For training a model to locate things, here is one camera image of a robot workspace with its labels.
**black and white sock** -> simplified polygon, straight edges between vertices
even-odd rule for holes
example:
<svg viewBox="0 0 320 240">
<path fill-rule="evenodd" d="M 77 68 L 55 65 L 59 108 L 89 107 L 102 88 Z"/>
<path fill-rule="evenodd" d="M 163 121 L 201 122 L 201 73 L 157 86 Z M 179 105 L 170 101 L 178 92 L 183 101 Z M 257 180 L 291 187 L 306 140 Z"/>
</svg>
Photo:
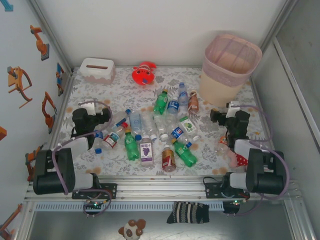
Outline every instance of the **black and white sock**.
<svg viewBox="0 0 320 240">
<path fill-rule="evenodd" d="M 189 223 L 203 224 L 209 222 L 209 205 L 198 202 L 175 201 L 173 211 L 167 224 Z"/>
</svg>

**red plush toy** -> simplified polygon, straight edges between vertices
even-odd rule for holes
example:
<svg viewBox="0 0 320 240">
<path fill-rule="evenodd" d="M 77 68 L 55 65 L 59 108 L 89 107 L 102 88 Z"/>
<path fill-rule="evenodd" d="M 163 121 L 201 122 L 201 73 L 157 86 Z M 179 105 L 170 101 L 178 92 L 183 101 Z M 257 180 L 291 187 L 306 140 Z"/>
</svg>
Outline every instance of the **red plush toy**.
<svg viewBox="0 0 320 240">
<path fill-rule="evenodd" d="M 142 62 L 138 67 L 134 66 L 134 71 L 132 72 L 133 80 L 139 85 L 147 85 L 150 84 L 154 79 L 155 75 L 153 70 L 157 66 L 150 61 Z"/>
</svg>

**plush dog toy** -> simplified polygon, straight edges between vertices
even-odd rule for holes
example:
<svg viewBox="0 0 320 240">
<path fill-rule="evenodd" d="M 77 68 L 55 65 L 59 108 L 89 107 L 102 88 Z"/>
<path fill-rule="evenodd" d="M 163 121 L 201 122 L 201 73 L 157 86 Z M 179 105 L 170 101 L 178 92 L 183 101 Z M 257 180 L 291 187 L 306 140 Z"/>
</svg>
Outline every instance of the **plush dog toy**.
<svg viewBox="0 0 320 240">
<path fill-rule="evenodd" d="M 138 240 L 143 234 L 142 229 L 146 227 L 146 221 L 139 219 L 138 221 L 130 220 L 123 227 L 119 229 L 121 234 L 126 240 Z"/>
</svg>

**white bottle cap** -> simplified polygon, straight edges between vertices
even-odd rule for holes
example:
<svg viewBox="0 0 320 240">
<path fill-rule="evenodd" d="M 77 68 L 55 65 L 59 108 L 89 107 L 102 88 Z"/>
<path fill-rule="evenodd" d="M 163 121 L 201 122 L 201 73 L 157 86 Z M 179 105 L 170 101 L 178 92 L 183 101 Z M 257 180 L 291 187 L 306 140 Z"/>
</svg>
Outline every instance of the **white bottle cap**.
<svg viewBox="0 0 320 240">
<path fill-rule="evenodd" d="M 165 140 L 167 140 L 169 138 L 169 136 L 168 136 L 168 134 L 162 134 L 161 136 L 160 136 L 160 139 L 161 139 L 161 141 L 165 141 Z"/>
<path fill-rule="evenodd" d="M 155 141 L 157 139 L 157 135 L 155 135 L 155 134 L 152 134 L 150 137 L 151 137 L 152 141 Z"/>
<path fill-rule="evenodd" d="M 201 137 L 200 137 L 199 135 L 194 136 L 194 137 L 192 138 L 192 142 L 195 143 L 195 142 L 198 141 L 200 138 L 201 138 Z"/>
</svg>

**clear plastic bottle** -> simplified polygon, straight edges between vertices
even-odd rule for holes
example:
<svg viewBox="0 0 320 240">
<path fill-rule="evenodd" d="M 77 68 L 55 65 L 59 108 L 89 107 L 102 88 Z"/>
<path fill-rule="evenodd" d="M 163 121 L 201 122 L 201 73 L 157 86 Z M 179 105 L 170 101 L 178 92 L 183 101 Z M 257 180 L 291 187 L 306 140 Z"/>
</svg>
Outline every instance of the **clear plastic bottle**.
<svg viewBox="0 0 320 240">
<path fill-rule="evenodd" d="M 188 116 L 180 118 L 179 124 L 181 129 L 189 136 L 192 143 L 195 143 L 201 138 L 200 135 L 198 135 L 198 129 L 195 123 Z"/>
<path fill-rule="evenodd" d="M 197 114 L 199 112 L 199 101 L 197 98 L 196 90 L 192 90 L 190 93 L 190 98 L 188 102 L 188 112 L 189 114 Z"/>
<path fill-rule="evenodd" d="M 94 136 L 94 142 L 93 142 L 93 149 L 95 151 L 95 154 L 102 153 L 102 148 L 104 146 L 103 141 L 104 141 L 104 136 L 102 134 L 102 131 L 96 132 Z"/>
<path fill-rule="evenodd" d="M 140 142 L 141 164 L 144 166 L 154 164 L 154 154 L 152 150 L 152 140 L 148 135 L 143 135 Z"/>
<path fill-rule="evenodd" d="M 108 129 L 108 135 L 104 138 L 105 146 L 114 148 L 118 140 L 121 139 L 125 134 L 125 128 L 128 127 L 126 122 L 122 123 L 116 129 Z"/>
<path fill-rule="evenodd" d="M 145 111 L 142 112 L 140 116 L 145 133 L 150 136 L 151 140 L 154 142 L 157 139 L 157 126 L 152 114 Z"/>
<path fill-rule="evenodd" d="M 179 100 L 180 106 L 182 107 L 188 106 L 189 99 L 188 99 L 187 88 L 183 82 L 180 82 L 179 84 L 178 93 L 179 93 L 178 100 Z"/>
<path fill-rule="evenodd" d="M 165 123 L 164 116 L 155 112 L 153 115 L 153 119 L 154 119 L 156 128 L 158 129 L 161 141 L 164 142 L 164 141 L 168 140 L 169 136 L 168 136 L 168 132 L 166 129 L 166 123 Z"/>
<path fill-rule="evenodd" d="M 178 98 L 175 96 L 168 104 L 165 113 L 165 121 L 169 124 L 177 121 L 177 115 L 179 111 Z"/>
<path fill-rule="evenodd" d="M 130 127 L 132 132 L 135 134 L 135 140 L 140 141 L 142 133 L 140 113 L 138 111 L 130 111 L 128 115 L 130 119 Z"/>
<path fill-rule="evenodd" d="M 192 145 L 189 141 L 188 136 L 185 132 L 178 126 L 177 123 L 170 123 L 168 125 L 169 132 L 171 132 L 171 136 L 177 139 L 180 143 L 186 145 L 188 148 Z"/>
</svg>

